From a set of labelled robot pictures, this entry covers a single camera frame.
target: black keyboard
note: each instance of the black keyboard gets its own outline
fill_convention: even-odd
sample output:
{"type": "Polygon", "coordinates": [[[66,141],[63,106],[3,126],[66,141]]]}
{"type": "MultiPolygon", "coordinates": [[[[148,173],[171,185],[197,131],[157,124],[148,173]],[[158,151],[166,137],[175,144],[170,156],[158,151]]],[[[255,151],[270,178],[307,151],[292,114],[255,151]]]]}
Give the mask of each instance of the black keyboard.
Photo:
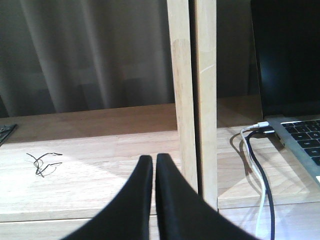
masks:
{"type": "Polygon", "coordinates": [[[320,166],[320,120],[286,122],[282,126],[320,166]]]}

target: laptop screen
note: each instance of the laptop screen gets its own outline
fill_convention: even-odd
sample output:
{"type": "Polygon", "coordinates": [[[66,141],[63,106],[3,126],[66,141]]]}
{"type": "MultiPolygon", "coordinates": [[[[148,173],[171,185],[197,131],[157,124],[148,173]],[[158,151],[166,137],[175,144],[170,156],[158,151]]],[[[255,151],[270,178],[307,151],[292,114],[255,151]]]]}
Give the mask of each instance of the laptop screen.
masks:
{"type": "Polygon", "coordinates": [[[263,116],[320,114],[320,0],[251,0],[263,116]]]}

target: wooden post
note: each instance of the wooden post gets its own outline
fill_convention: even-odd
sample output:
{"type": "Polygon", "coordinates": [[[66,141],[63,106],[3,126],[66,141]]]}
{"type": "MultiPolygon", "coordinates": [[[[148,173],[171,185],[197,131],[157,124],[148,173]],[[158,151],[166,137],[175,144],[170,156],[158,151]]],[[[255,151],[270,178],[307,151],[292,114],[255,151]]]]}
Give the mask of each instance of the wooden post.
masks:
{"type": "Polygon", "coordinates": [[[167,0],[181,170],[198,191],[188,0],[167,0]]]}
{"type": "Polygon", "coordinates": [[[217,209],[217,1],[196,0],[194,11],[202,196],[217,209]]]}

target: charging cable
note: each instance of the charging cable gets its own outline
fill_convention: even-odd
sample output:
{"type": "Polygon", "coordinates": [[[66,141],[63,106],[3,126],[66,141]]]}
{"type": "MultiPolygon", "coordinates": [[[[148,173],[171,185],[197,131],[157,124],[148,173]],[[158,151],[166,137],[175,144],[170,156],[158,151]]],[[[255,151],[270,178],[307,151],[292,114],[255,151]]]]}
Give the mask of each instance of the charging cable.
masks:
{"type": "Polygon", "coordinates": [[[262,210],[264,208],[265,199],[266,199],[266,185],[264,183],[264,180],[263,180],[263,177],[262,177],[261,173],[258,171],[258,169],[256,167],[256,164],[255,164],[255,161],[254,161],[252,155],[250,154],[249,146],[248,146],[248,143],[246,141],[246,137],[244,135],[244,132],[249,131],[249,130],[253,130],[253,129],[257,129],[257,128],[264,128],[264,127],[268,127],[268,126],[269,126],[269,123],[267,121],[258,122],[257,124],[244,127],[240,131],[240,135],[241,135],[243,144],[245,146],[246,153],[248,155],[250,167],[253,170],[253,172],[255,173],[255,175],[257,176],[257,178],[258,178],[258,180],[260,182],[260,186],[261,186],[261,198],[260,198],[258,216],[257,216],[257,219],[256,219],[256,224],[255,224],[255,235],[257,235],[258,232],[259,232],[261,214],[262,214],[262,210]]]}
{"type": "Polygon", "coordinates": [[[272,197],[272,192],[271,192],[270,184],[269,184],[269,181],[267,179],[266,173],[265,173],[264,169],[262,168],[261,164],[259,163],[259,161],[257,160],[257,158],[256,158],[256,156],[254,154],[254,151],[253,151],[253,149],[251,147],[251,144],[250,144],[250,138],[253,135],[262,134],[263,132],[264,132],[263,128],[259,128],[259,130],[254,130],[245,138],[245,140],[246,140],[246,143],[247,143],[248,148],[249,148],[249,153],[250,153],[251,157],[253,158],[254,163],[258,167],[258,169],[259,169],[259,171],[261,173],[261,176],[263,178],[263,182],[265,184],[265,189],[266,189],[266,194],[268,196],[269,209],[270,209],[270,221],[271,221],[270,239],[274,240],[275,239],[275,234],[276,234],[276,218],[275,218],[275,206],[274,206],[274,201],[273,201],[273,197],[272,197]]]}
{"type": "Polygon", "coordinates": [[[253,170],[253,172],[255,173],[255,175],[257,176],[257,178],[258,178],[258,180],[260,182],[260,185],[261,185],[261,198],[260,198],[259,211],[258,211],[258,215],[257,215],[256,225],[255,225],[255,235],[257,236],[258,233],[259,233],[261,215],[262,215],[262,211],[263,211],[263,207],[264,207],[264,203],[265,203],[265,199],[266,199],[266,193],[268,194],[268,192],[269,192],[268,199],[269,199],[269,203],[270,203],[270,198],[271,198],[272,210],[273,210],[273,214],[272,214],[272,211],[271,211],[271,208],[270,208],[270,213],[271,213],[271,239],[273,240],[274,236],[275,236],[275,234],[274,234],[274,232],[275,232],[275,224],[274,224],[274,222],[275,222],[275,220],[274,220],[275,214],[274,214],[274,209],[273,209],[273,201],[272,201],[271,190],[270,190],[270,186],[269,186],[266,174],[265,174],[264,170],[262,169],[262,166],[258,162],[256,156],[254,155],[252,147],[250,145],[250,138],[253,135],[264,133],[264,132],[265,133],[274,133],[273,129],[270,130],[271,127],[269,127],[269,129],[266,131],[266,128],[268,126],[269,126],[269,123],[267,121],[258,122],[257,124],[253,124],[253,125],[250,125],[250,126],[242,128],[241,131],[240,131],[240,135],[241,135],[243,144],[245,146],[245,150],[246,150],[247,155],[248,155],[248,159],[249,159],[249,162],[250,162],[250,167],[253,170]],[[253,130],[253,129],[259,129],[259,130],[255,130],[252,133],[250,133],[248,135],[248,137],[245,137],[244,132],[249,131],[249,130],[253,130]]]}

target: light wood surface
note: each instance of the light wood surface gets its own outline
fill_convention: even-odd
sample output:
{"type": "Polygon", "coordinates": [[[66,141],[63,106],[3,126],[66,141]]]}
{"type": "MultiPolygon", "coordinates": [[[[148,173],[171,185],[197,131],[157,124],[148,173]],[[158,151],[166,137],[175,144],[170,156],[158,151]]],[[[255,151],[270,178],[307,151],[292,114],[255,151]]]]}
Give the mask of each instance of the light wood surface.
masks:
{"type": "MultiPolygon", "coordinates": [[[[259,96],[217,100],[219,212],[254,233],[260,201],[259,181],[244,156],[240,129],[262,121],[259,96]]],[[[268,177],[275,204],[277,240],[320,239],[320,188],[299,161],[274,136],[251,141],[268,177]]],[[[270,213],[265,202],[261,239],[270,239],[270,213]]]]}
{"type": "Polygon", "coordinates": [[[183,176],[198,190],[188,0],[167,0],[176,119],[183,176]]]}
{"type": "Polygon", "coordinates": [[[213,208],[218,204],[217,179],[217,2],[195,1],[199,148],[202,195],[213,208]]]}
{"type": "MultiPolygon", "coordinates": [[[[217,109],[218,207],[258,206],[259,184],[244,158],[239,132],[261,121],[259,97],[221,98],[217,109]]],[[[252,139],[251,144],[266,171],[276,205],[320,202],[318,185],[274,136],[252,139]]]]}
{"type": "MultiPolygon", "coordinates": [[[[169,153],[181,167],[174,104],[2,118],[19,125],[0,147],[0,222],[92,218],[124,185],[139,156],[169,153]],[[51,167],[35,175],[45,153],[51,167]]],[[[151,214],[155,214],[152,198],[151,214]]]]}
{"type": "MultiPolygon", "coordinates": [[[[81,227],[90,218],[22,221],[0,223],[1,239],[4,240],[59,240],[81,227]]],[[[149,235],[151,240],[159,240],[156,216],[150,216],[149,235]]]]}
{"type": "MultiPolygon", "coordinates": [[[[220,213],[240,228],[255,234],[258,207],[221,209],[220,213]]],[[[320,202],[275,206],[276,240],[319,240],[320,202]]],[[[270,212],[264,207],[259,233],[262,240],[270,239],[270,212]]]]}

